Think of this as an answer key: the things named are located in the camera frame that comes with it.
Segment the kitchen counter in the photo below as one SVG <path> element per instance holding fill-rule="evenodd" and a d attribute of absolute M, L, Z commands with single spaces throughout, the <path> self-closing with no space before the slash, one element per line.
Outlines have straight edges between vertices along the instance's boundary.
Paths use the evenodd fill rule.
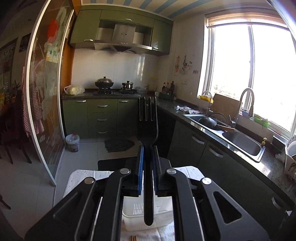
<path fill-rule="evenodd" d="M 94 95 L 94 92 L 98 89 L 85 89 L 85 92 L 80 95 L 67 95 L 62 94 L 62 100 L 72 100 L 72 99 L 137 99 L 139 96 L 130 94 L 101 94 Z"/>
<path fill-rule="evenodd" d="M 62 95 L 62 99 L 136 99 L 138 96 L 112 94 L 112 95 L 94 95 L 95 89 L 86 89 L 81 95 L 71 96 Z M 184 116 L 184 112 L 175 110 L 174 106 L 183 106 L 182 101 L 171 101 L 157 98 L 157 106 L 165 113 L 169 114 L 188 128 L 198 132 L 212 144 L 216 145 L 223 152 L 231 156 L 257 178 L 269 186 L 289 207 L 293 207 L 296 203 L 296 184 L 291 181 L 284 173 L 284 164 L 277 160 L 274 154 L 268 149 L 265 149 L 264 154 L 259 163 L 254 162 L 240 150 L 230 145 L 214 133 L 204 129 L 195 122 Z"/>

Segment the dish drying rack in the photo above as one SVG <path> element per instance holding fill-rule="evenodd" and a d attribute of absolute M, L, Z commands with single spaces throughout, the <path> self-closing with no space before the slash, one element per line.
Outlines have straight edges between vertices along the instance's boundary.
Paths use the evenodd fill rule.
<path fill-rule="evenodd" d="M 285 173 L 291 180 L 296 182 L 296 161 L 289 156 L 287 146 L 285 146 L 285 154 Z"/>

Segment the yellow container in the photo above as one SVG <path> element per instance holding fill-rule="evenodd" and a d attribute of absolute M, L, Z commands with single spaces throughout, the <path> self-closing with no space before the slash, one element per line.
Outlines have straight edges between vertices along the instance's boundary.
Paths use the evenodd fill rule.
<path fill-rule="evenodd" d="M 210 100 L 211 100 L 211 103 L 214 103 L 213 99 L 211 99 L 210 97 L 204 96 L 204 95 L 200 95 L 200 99 L 205 100 L 207 102 L 210 102 Z"/>

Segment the striped ceiling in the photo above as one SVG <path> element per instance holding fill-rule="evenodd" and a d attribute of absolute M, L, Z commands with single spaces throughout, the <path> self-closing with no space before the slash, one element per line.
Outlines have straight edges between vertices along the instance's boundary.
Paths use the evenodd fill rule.
<path fill-rule="evenodd" d="M 188 14 L 202 12 L 210 8 L 242 2 L 260 2 L 265 0 L 81 0 L 82 4 L 117 4 L 136 7 L 177 19 Z"/>

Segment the range hood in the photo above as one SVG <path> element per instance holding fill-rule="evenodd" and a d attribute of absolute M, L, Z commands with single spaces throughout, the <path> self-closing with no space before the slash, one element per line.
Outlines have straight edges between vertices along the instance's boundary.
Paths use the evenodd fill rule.
<path fill-rule="evenodd" d="M 133 43 L 136 27 L 128 24 L 115 24 L 111 41 L 95 40 L 95 50 L 112 50 L 117 53 L 132 52 L 143 54 L 152 47 Z"/>

